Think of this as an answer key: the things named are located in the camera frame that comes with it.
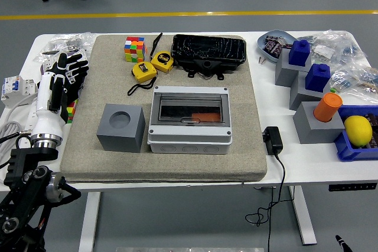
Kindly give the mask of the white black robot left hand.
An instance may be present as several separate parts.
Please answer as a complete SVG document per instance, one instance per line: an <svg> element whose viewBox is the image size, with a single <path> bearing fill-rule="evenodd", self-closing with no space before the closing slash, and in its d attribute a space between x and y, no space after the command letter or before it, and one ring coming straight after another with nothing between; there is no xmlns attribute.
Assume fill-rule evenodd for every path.
<svg viewBox="0 0 378 252"><path fill-rule="evenodd" d="M69 118L67 106L79 98L88 70L83 54L60 53L58 60L44 71L38 85L32 147L55 148L61 144L63 126Z"/></svg>

